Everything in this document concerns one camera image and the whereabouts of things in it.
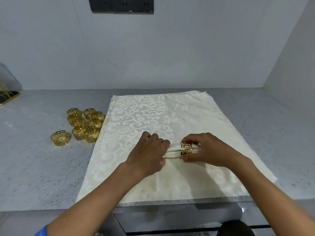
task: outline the person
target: person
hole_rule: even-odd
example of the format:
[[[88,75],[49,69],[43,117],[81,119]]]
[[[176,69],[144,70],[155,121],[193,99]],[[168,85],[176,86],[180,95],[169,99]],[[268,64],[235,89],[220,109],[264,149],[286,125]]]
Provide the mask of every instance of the person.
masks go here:
[[[246,187],[277,236],[315,235],[315,221],[270,182],[251,159],[210,133],[189,134],[182,142],[200,144],[201,147],[201,152],[186,155],[184,162],[201,161],[230,169]],[[94,236],[132,187],[162,169],[165,165],[162,157],[169,145],[169,140],[163,140],[157,134],[143,132],[125,162],[96,189],[45,226],[37,235]]]

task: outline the countertop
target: countertop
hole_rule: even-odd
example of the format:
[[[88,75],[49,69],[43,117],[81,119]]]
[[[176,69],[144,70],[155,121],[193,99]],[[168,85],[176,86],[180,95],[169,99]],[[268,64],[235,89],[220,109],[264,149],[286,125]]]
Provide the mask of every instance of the countertop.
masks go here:
[[[93,144],[74,138],[56,147],[50,135],[71,132],[66,111],[107,112],[112,95],[183,92],[192,89],[22,91],[0,108],[0,211],[54,210],[72,206],[92,155]],[[276,185],[295,200],[315,199],[315,127],[290,112],[264,89],[207,91],[250,147],[279,179]],[[139,202],[150,206],[245,202],[250,197]]]

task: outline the hand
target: hand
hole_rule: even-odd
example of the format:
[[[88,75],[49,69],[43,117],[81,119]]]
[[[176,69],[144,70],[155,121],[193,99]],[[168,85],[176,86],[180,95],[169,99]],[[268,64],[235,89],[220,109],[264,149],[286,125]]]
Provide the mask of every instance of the hand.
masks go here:
[[[140,173],[142,180],[162,169],[165,165],[165,159],[162,157],[169,145],[169,140],[163,140],[156,133],[151,135],[145,131],[130,152],[125,164]]]
[[[202,161],[217,167],[230,168],[235,159],[245,157],[209,132],[189,134],[182,142],[200,144],[201,147],[201,152],[186,155],[184,162]]]

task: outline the napkin ring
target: napkin ring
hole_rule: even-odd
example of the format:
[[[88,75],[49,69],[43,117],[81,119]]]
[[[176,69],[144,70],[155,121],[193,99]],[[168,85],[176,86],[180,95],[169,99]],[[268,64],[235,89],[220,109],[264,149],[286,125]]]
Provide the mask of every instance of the napkin ring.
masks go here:
[[[180,143],[180,158],[192,153],[192,147],[190,143]]]

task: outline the cream fabric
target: cream fabric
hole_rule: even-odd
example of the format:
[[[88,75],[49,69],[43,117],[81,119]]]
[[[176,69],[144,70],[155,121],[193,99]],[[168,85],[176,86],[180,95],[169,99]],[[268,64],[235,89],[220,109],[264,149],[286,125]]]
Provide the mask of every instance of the cream fabric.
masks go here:
[[[174,145],[164,156],[169,159],[163,169],[141,181],[120,203],[248,195],[224,167],[173,158],[180,154],[179,142],[189,133],[216,135],[251,158],[272,182],[277,180],[206,92],[113,96],[77,201],[126,160],[143,131],[157,133]]]

